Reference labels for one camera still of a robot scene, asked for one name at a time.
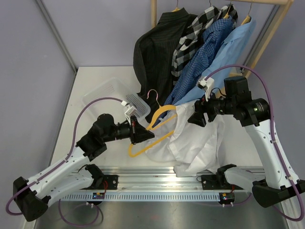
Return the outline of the yellow hanger of white shirt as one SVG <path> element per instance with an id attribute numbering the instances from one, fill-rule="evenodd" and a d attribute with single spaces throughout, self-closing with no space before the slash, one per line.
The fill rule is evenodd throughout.
<path id="1" fill-rule="evenodd" d="M 159 101 L 158 101 L 158 92 L 155 89 L 150 89 L 147 93 L 147 99 L 150 96 L 151 91 L 154 91 L 156 93 L 156 102 L 159 106 L 159 108 L 154 112 L 152 120 L 150 122 L 150 124 L 146 127 L 146 131 L 152 131 L 155 129 L 160 128 L 162 125 L 166 124 L 167 122 L 171 121 L 172 119 L 174 119 L 177 115 L 175 114 L 174 116 L 170 117 L 169 119 L 160 122 L 159 124 L 155 125 L 155 123 L 159 120 L 159 117 L 168 112 L 168 111 L 172 111 L 172 110 L 176 110 L 176 106 L 174 105 L 163 105 L 161 106 Z M 145 148 L 143 148 L 142 150 L 138 151 L 137 153 L 133 154 L 132 153 L 132 148 L 134 145 L 136 145 L 136 143 L 131 143 L 129 145 L 128 148 L 128 155 L 131 158 L 137 157 L 139 155 L 141 155 L 142 153 L 144 153 L 145 151 L 147 151 L 148 149 L 151 149 L 153 146 L 157 145 L 158 143 L 162 142 L 163 140 L 165 140 L 167 137 L 170 137 L 172 134 L 174 133 L 174 131 L 170 131 L 169 133 L 165 134 L 164 136 L 162 136 L 161 138 L 159 138 L 158 140 L 156 140 L 155 142 L 151 143 L 150 145 L 146 146 Z"/>

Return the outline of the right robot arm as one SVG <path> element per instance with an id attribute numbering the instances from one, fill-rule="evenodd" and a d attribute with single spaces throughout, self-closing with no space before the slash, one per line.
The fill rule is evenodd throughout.
<path id="1" fill-rule="evenodd" d="M 203 78 L 198 87 L 205 95 L 195 102 L 195 112 L 188 122 L 205 127 L 218 115 L 232 115 L 250 136 L 264 168 L 265 176 L 258 176 L 233 164 L 220 167 L 216 172 L 218 187 L 227 189 L 234 185 L 251 192 L 263 208 L 304 193 L 305 182 L 289 165 L 275 135 L 271 104 L 262 98 L 252 98 L 247 79 L 242 76 L 226 78 L 225 96 L 220 98 L 212 92 L 212 78 Z"/>

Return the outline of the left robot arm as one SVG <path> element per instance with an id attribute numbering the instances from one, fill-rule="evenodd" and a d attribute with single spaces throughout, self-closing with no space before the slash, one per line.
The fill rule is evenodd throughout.
<path id="1" fill-rule="evenodd" d="M 31 222 L 69 193 L 83 188 L 99 189 L 103 173 L 92 160 L 106 151 L 107 142 L 126 138 L 136 144 L 154 138 L 154 133 L 139 124 L 135 116 L 115 124 L 112 115 L 100 115 L 87 134 L 72 143 L 66 156 L 28 179 L 19 177 L 13 182 L 13 200 L 21 215 Z"/>

